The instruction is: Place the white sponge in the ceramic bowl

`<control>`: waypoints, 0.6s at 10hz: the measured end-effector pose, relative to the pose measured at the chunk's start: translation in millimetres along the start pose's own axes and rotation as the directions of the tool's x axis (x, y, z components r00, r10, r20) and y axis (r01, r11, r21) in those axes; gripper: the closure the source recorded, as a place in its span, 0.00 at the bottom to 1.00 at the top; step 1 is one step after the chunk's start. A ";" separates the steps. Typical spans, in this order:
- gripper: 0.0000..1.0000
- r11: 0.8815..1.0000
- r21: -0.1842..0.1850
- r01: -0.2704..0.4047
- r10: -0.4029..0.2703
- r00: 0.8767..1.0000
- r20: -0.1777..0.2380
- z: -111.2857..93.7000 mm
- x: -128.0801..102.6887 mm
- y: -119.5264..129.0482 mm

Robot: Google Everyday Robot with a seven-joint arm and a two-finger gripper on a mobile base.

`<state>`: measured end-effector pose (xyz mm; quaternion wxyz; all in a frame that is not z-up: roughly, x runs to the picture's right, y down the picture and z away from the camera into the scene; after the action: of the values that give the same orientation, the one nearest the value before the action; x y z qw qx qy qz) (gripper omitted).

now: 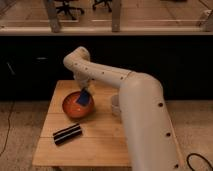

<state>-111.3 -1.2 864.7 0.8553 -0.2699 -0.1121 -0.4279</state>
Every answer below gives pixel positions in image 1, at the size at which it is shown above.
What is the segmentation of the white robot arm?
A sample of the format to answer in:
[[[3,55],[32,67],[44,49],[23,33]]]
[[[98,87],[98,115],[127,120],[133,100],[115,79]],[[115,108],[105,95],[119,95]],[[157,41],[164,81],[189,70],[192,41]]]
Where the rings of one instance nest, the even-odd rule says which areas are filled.
[[[182,171],[163,87],[153,76],[93,63],[82,46],[63,59],[82,88],[95,79],[118,89],[132,171]]]

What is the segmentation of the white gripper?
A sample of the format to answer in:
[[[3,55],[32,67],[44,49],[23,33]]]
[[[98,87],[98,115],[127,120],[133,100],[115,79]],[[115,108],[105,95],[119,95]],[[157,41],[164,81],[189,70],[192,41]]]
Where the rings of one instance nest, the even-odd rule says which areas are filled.
[[[89,87],[90,78],[86,75],[83,75],[83,74],[80,74],[80,73],[75,73],[74,79],[77,82],[78,86],[82,89],[80,91],[80,96],[77,99],[77,103],[82,105],[82,106],[86,106],[89,103],[89,100],[90,100],[90,93],[84,88]]]

